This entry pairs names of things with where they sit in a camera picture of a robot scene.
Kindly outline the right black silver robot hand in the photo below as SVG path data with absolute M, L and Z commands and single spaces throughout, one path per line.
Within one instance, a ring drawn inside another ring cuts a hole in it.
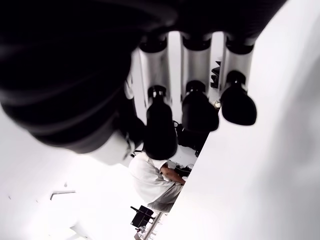
M 117 164 L 144 144 L 155 160 L 181 141 L 171 110 L 169 33 L 180 34 L 181 127 L 251 126 L 257 38 L 282 0 L 3 0 L 0 105 L 39 142 Z

